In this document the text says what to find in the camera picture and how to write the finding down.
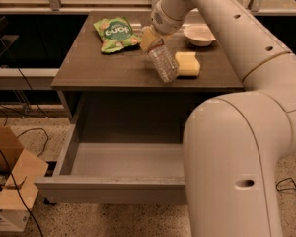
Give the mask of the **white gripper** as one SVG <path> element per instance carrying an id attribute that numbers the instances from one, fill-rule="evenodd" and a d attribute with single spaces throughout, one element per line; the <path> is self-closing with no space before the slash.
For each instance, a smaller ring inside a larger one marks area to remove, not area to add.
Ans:
<path id="1" fill-rule="evenodd" d="M 160 35 L 175 33 L 182 26 L 184 19 L 185 8 L 183 6 L 164 5 L 158 2 L 151 13 L 151 22 L 154 27 L 146 26 L 142 29 L 141 49 L 147 52 L 161 40 Z"/>

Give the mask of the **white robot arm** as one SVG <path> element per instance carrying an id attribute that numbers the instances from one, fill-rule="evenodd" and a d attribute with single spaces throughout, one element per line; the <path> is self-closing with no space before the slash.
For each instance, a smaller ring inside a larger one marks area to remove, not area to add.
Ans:
<path id="1" fill-rule="evenodd" d="M 242 82 L 189 116 L 184 173 L 192 237 L 283 237 L 278 160 L 296 152 L 296 55 L 236 0 L 160 0 L 150 43 L 197 9 Z"/>

